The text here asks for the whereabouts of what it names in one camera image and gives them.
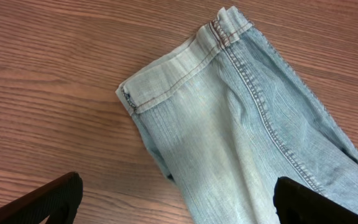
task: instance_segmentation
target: wood grain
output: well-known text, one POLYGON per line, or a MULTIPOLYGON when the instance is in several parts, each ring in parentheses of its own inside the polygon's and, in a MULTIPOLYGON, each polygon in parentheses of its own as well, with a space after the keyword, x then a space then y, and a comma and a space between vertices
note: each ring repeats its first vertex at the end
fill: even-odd
POLYGON ((231 5, 358 147, 358 0, 0 0, 0 207, 75 170, 76 223, 191 223, 114 90, 231 5))

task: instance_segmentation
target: wooden floor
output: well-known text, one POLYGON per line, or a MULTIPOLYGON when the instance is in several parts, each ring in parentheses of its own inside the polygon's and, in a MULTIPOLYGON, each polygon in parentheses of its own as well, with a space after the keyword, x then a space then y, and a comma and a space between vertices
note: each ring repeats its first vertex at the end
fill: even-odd
POLYGON ((76 223, 191 223, 114 91, 231 5, 358 147, 358 0, 0 0, 0 206, 76 170, 76 223))

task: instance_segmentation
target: denim garment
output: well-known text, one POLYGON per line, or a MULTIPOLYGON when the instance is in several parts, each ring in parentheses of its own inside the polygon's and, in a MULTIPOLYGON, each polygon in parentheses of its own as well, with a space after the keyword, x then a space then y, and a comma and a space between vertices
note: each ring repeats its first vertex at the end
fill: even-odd
POLYGON ((195 223, 279 223, 287 176, 358 214, 358 151, 235 7, 117 90, 195 223))

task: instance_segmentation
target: light blue denim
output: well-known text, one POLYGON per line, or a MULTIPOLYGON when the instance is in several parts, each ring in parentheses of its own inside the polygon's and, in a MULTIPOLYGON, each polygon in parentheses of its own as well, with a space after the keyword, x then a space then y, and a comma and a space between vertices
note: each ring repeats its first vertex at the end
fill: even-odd
POLYGON ((195 223, 279 223, 281 176, 358 214, 357 149, 237 8, 116 93, 195 223))

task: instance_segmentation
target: clothing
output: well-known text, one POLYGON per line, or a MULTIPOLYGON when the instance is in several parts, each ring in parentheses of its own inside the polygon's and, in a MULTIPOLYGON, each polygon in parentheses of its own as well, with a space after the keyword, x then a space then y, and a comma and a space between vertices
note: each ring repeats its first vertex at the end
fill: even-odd
POLYGON ((237 8, 116 93, 195 223, 279 223, 281 176, 358 214, 357 149, 237 8))

